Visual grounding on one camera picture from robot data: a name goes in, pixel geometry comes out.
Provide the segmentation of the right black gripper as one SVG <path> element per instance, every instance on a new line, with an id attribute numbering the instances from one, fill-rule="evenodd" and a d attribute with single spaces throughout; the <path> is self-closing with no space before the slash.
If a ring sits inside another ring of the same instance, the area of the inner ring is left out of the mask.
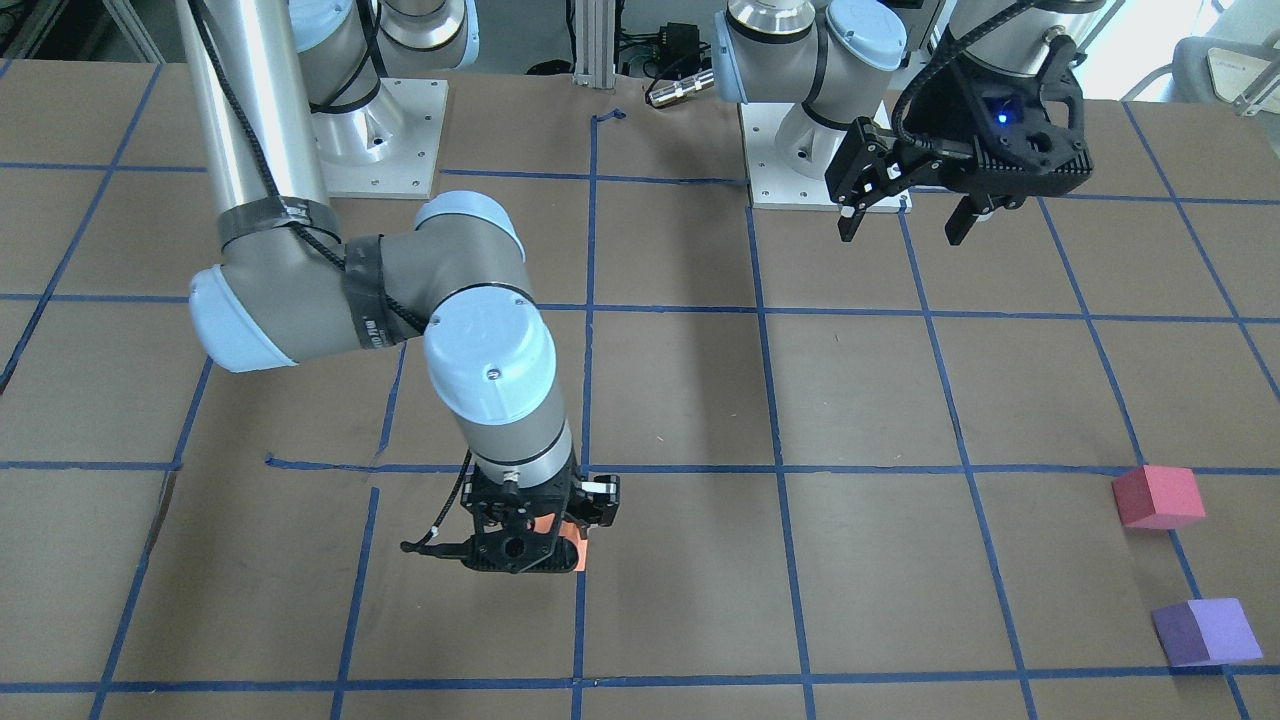
<path id="1" fill-rule="evenodd" d="M 613 524 L 621 501 L 621 478 L 588 480 L 562 470 L 538 486 L 493 480 L 476 470 L 463 487 L 463 507 L 474 534 L 463 542 L 462 564 L 475 571 L 532 573 L 548 557 L 564 516 L 588 532 Z"/>

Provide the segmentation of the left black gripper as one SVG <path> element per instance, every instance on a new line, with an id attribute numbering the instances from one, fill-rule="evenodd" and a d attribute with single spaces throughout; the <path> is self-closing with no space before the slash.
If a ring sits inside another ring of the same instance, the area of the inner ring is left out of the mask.
<path id="1" fill-rule="evenodd" d="M 895 142 L 870 118 L 855 119 L 824 172 L 840 210 L 840 240 L 850 243 L 869 208 L 901 192 L 890 177 L 896 161 L 904 170 L 922 168 L 922 184 L 966 193 L 946 220 L 952 247 L 987 219 L 993 202 L 1057 197 L 1085 183 L 1094 163 L 1075 55 L 1052 50 L 1028 77 L 959 55 L 927 81 L 913 79 L 902 91 L 902 132 L 929 141 L 929 150 Z"/>

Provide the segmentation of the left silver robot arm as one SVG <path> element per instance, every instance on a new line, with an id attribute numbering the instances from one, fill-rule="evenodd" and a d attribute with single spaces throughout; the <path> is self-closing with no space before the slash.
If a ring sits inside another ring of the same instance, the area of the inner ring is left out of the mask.
<path id="1" fill-rule="evenodd" d="M 916 186 L 960 195 L 943 232 L 1060 197 L 1094 169 L 1074 63 L 1098 1 L 959 1 L 941 41 L 874 120 L 909 56 L 908 27 L 882 1 L 728 1 L 710 45 L 728 102 L 785 102 L 780 151 L 823 181 L 850 241 L 877 202 Z"/>

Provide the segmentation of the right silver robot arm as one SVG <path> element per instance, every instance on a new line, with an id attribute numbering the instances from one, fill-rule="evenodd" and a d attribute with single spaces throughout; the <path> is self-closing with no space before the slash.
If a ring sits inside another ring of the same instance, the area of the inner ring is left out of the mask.
<path id="1" fill-rule="evenodd" d="M 406 161 L 433 173 L 394 100 L 412 67 L 477 53 L 471 1 L 179 1 L 207 145 L 221 261 L 191 281 L 206 354 L 228 372 L 422 340 L 468 447 L 452 498 L 472 536 L 407 553 L 475 571 L 580 571 L 620 479 L 586 479 L 507 211 L 470 191 L 425 202 L 402 234 L 343 234 L 328 181 Z"/>

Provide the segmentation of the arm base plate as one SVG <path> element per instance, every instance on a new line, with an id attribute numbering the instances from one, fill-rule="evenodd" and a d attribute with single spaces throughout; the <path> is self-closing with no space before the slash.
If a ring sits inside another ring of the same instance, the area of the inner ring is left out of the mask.
<path id="1" fill-rule="evenodd" d="M 448 96 L 444 79 L 385 78 L 378 96 L 362 108 L 314 113 L 328 193 L 334 199 L 429 200 Z"/>
<path id="2" fill-rule="evenodd" d="M 837 211 L 826 170 L 844 140 L 799 102 L 739 106 L 751 202 L 759 209 Z"/>

